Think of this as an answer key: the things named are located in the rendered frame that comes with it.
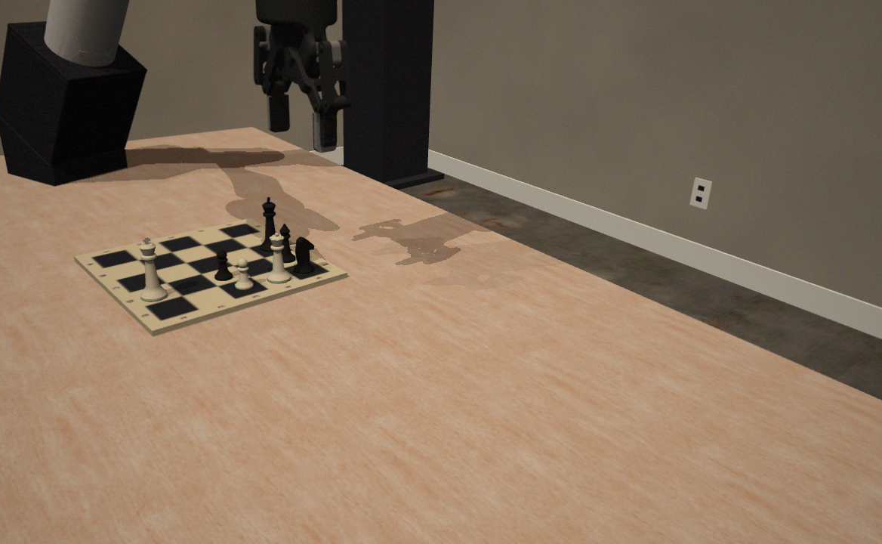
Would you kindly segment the white pawn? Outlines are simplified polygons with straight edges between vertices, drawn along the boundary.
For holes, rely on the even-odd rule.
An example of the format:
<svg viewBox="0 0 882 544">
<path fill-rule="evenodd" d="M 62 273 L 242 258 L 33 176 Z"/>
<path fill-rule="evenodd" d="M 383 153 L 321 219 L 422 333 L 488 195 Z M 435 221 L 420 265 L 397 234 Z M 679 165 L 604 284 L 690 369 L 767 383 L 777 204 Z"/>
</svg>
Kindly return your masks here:
<svg viewBox="0 0 882 544">
<path fill-rule="evenodd" d="M 235 283 L 235 288 L 238 290 L 248 290 L 251 289 L 254 284 L 248 278 L 247 270 L 248 270 L 248 261 L 245 258 L 240 258 L 237 262 L 239 270 L 239 281 Z"/>
</svg>

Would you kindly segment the white chess king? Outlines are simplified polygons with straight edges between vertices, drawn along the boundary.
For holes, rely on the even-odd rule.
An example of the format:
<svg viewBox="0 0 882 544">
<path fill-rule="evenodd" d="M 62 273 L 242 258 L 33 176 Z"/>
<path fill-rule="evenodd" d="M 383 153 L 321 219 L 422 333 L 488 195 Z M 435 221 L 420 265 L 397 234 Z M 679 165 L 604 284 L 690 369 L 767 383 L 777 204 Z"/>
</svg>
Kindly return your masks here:
<svg viewBox="0 0 882 544">
<path fill-rule="evenodd" d="M 168 293 L 164 288 L 160 286 L 160 281 L 156 272 L 156 266 L 154 259 L 157 258 L 155 253 L 156 245 L 153 243 L 149 243 L 150 238 L 144 237 L 142 239 L 142 244 L 138 246 L 142 255 L 140 256 L 142 261 L 145 261 L 145 279 L 146 286 L 142 293 L 140 294 L 140 299 L 142 301 L 161 301 L 168 296 Z"/>
</svg>

